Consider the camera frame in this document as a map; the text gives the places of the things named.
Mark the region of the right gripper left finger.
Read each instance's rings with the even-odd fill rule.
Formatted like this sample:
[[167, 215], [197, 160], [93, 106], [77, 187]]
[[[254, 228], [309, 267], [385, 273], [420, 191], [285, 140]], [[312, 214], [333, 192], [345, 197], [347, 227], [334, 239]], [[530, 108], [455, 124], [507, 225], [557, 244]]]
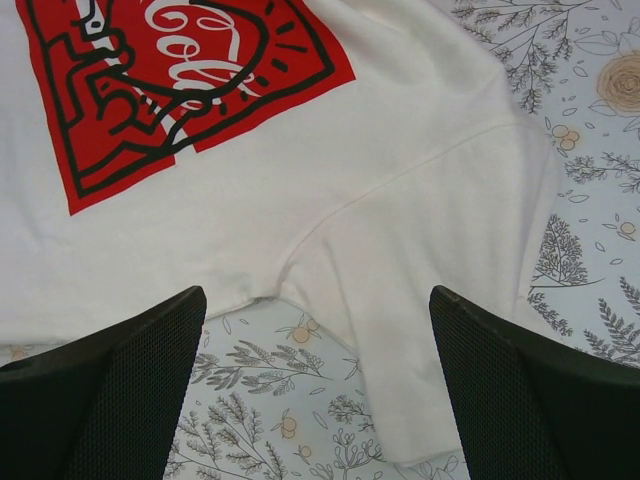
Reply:
[[160, 479], [207, 299], [157, 306], [1, 369], [4, 479]]

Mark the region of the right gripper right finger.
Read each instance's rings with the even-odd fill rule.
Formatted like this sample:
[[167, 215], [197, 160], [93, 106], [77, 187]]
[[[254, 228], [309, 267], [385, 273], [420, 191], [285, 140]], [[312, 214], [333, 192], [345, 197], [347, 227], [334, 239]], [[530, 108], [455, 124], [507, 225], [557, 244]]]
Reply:
[[473, 479], [636, 479], [639, 371], [503, 320], [444, 286], [429, 310]]

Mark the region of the white t-shirt red print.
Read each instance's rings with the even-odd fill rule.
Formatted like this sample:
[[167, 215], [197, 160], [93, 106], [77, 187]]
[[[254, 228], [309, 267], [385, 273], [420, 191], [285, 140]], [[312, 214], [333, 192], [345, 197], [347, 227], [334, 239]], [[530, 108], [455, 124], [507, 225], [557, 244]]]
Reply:
[[557, 187], [503, 65], [427, 1], [5, 1], [1, 340], [190, 286], [353, 349], [388, 461], [455, 451], [429, 317], [526, 297]]

